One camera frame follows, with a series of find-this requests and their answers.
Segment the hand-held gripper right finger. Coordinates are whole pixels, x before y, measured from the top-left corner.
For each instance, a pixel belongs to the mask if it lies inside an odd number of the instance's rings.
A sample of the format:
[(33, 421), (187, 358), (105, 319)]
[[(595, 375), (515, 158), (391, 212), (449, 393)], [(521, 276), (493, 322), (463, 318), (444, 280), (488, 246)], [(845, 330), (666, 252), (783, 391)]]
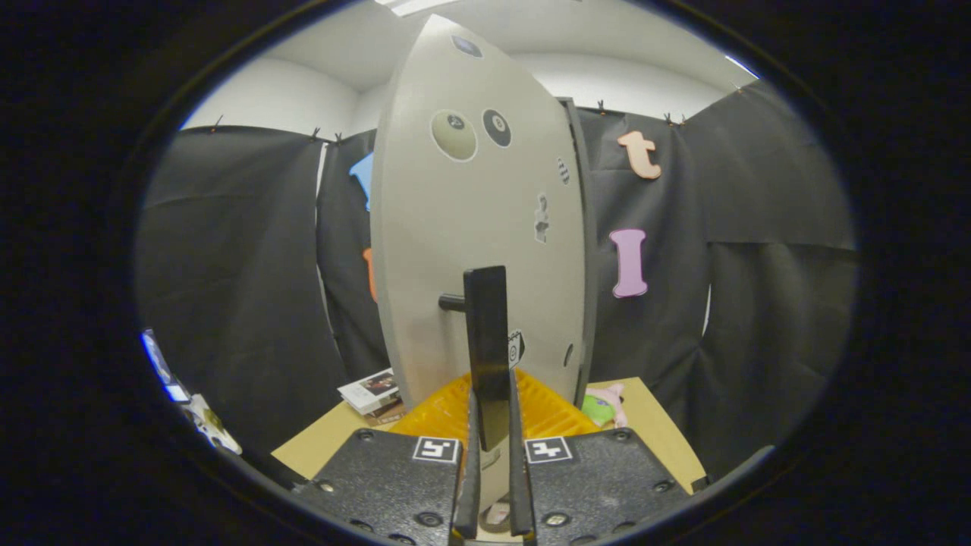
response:
[(639, 545), (697, 490), (697, 456), (630, 378), (629, 426), (600, 428), (523, 371), (510, 374), (512, 532), (527, 545)]

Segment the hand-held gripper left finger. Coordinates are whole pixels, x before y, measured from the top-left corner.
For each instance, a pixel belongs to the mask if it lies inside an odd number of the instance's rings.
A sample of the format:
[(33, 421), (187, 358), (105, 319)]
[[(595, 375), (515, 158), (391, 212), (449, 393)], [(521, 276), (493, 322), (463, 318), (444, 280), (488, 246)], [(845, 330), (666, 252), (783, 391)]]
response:
[(358, 428), (301, 501), (353, 545), (463, 544), (481, 494), (476, 408), (462, 375), (388, 431)]

